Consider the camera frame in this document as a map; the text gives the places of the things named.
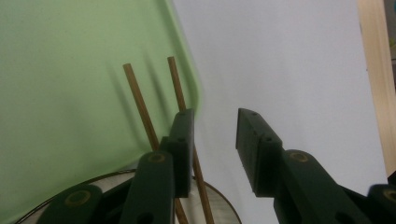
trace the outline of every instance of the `light green plastic surface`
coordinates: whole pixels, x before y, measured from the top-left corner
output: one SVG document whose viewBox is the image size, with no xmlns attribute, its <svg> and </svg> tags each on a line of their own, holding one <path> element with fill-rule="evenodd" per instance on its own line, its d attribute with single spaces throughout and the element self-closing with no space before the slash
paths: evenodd
<svg viewBox="0 0 396 224">
<path fill-rule="evenodd" d="M 150 151 L 122 65 L 131 63 L 157 135 L 199 86 L 167 1 L 0 1 L 0 223 Z"/>
</svg>

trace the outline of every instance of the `chopstick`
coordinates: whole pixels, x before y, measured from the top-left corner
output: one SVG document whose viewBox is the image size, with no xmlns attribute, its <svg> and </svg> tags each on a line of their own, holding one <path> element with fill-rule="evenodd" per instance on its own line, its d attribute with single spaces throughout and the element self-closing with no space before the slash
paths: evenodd
<svg viewBox="0 0 396 224">
<path fill-rule="evenodd" d="M 142 119 L 143 125 L 145 126 L 151 149 L 154 151 L 158 150 L 159 142 L 157 134 L 155 133 L 154 127 L 152 126 L 149 112 L 146 108 L 145 101 L 143 100 L 142 93 L 140 92 L 139 86 L 137 84 L 136 77 L 134 76 L 134 70 L 132 69 L 130 63 L 125 64 L 123 69 L 128 79 L 129 86 L 131 87 L 132 94 L 134 95 L 134 101 L 136 102 L 137 109 L 139 110 L 140 118 Z M 178 222 L 180 224 L 188 224 L 189 221 L 187 220 L 179 198 L 175 199 L 175 210 Z"/>
<path fill-rule="evenodd" d="M 172 81 L 175 88 L 175 94 L 177 98 L 177 105 L 179 111 L 183 111 L 186 109 L 186 102 L 184 101 L 183 90 L 181 89 L 180 79 L 178 78 L 178 71 L 176 66 L 176 61 L 174 57 L 168 57 L 169 70 L 171 72 Z M 201 171 L 201 165 L 198 160 L 198 154 L 196 147 L 194 145 L 194 149 L 192 152 L 192 169 L 194 170 L 195 179 L 197 182 L 197 187 L 199 191 L 199 196 L 201 198 L 202 207 L 204 210 L 205 220 L 207 224 L 214 224 L 212 210 L 210 209 L 210 203 L 207 198 L 205 181 Z"/>
</svg>

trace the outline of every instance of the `wooden dowel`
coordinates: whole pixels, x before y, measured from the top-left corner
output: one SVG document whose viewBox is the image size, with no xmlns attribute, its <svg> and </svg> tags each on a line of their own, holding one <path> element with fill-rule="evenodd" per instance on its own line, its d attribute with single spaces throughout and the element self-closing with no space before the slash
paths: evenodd
<svg viewBox="0 0 396 224">
<path fill-rule="evenodd" d="M 186 102 L 184 101 L 183 90 L 181 89 L 180 80 L 178 78 L 177 66 L 174 57 L 168 58 L 169 69 L 172 76 L 172 81 L 175 88 L 175 94 L 177 98 L 177 105 L 179 111 L 183 111 L 186 109 Z M 197 150 L 194 145 L 194 149 L 192 152 L 192 169 L 194 170 L 195 179 L 197 182 L 197 187 L 199 191 L 199 196 L 201 198 L 202 207 L 204 210 L 205 220 L 207 224 L 214 224 L 215 221 L 213 219 L 212 210 L 210 209 L 210 203 L 207 198 L 205 181 L 201 171 L 201 165 L 198 160 Z"/>
<path fill-rule="evenodd" d="M 149 117 L 148 109 L 146 108 L 145 101 L 143 100 L 142 93 L 140 92 L 139 86 L 137 85 L 136 77 L 134 76 L 134 70 L 130 63 L 123 66 L 125 75 L 128 79 L 129 86 L 131 87 L 132 94 L 134 95 L 134 101 L 136 102 L 137 109 L 139 110 L 140 118 L 145 126 L 146 134 L 148 135 L 148 141 L 151 145 L 152 150 L 158 150 L 160 144 L 158 142 L 157 134 L 154 131 L 154 127 Z M 186 214 L 184 213 L 183 207 L 181 206 L 180 199 L 175 199 L 175 210 L 178 222 L 180 224 L 189 224 Z"/>
</svg>

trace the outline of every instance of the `wooden stick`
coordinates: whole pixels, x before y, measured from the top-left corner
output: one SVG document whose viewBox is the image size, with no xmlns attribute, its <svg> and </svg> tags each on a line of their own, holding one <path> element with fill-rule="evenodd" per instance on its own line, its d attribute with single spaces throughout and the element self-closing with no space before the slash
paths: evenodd
<svg viewBox="0 0 396 224">
<path fill-rule="evenodd" d="M 134 70 L 132 69 L 130 63 L 125 64 L 123 68 L 128 79 L 129 86 L 131 87 L 132 94 L 134 95 L 134 101 L 136 102 L 137 109 L 139 110 L 140 118 L 142 119 L 143 125 L 145 126 L 146 134 L 148 135 L 148 140 L 151 144 L 151 149 L 158 150 L 160 144 L 158 143 L 157 134 L 154 131 L 145 101 L 143 100 L 142 93 L 140 92 L 139 86 L 137 85 L 136 77 L 134 76 Z M 189 224 L 183 207 L 181 206 L 180 199 L 178 198 L 175 199 L 175 210 L 178 222 L 180 224 Z"/>
<path fill-rule="evenodd" d="M 183 111 L 186 109 L 186 102 L 184 101 L 183 90 L 181 89 L 180 79 L 178 78 L 178 72 L 176 67 L 176 62 L 174 57 L 168 58 L 169 69 L 172 75 L 172 81 L 175 88 L 175 94 L 177 98 L 177 105 L 179 111 Z M 204 209 L 205 220 L 207 224 L 214 224 L 215 221 L 213 219 L 212 210 L 210 209 L 210 203 L 207 198 L 205 181 L 201 171 L 201 165 L 198 160 L 197 150 L 194 145 L 194 150 L 192 152 L 192 169 L 194 170 L 197 187 L 199 191 L 199 196 L 201 198 L 202 207 Z"/>
</svg>

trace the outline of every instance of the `white wall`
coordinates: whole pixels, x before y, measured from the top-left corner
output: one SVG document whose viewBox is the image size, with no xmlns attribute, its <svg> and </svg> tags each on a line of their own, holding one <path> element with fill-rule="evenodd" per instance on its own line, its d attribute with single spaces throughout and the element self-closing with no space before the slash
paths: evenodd
<svg viewBox="0 0 396 224">
<path fill-rule="evenodd" d="M 366 194 L 386 181 L 356 1 L 174 0 L 203 86 L 196 145 L 207 182 L 243 223 L 277 223 L 234 149 L 237 108 Z"/>
</svg>

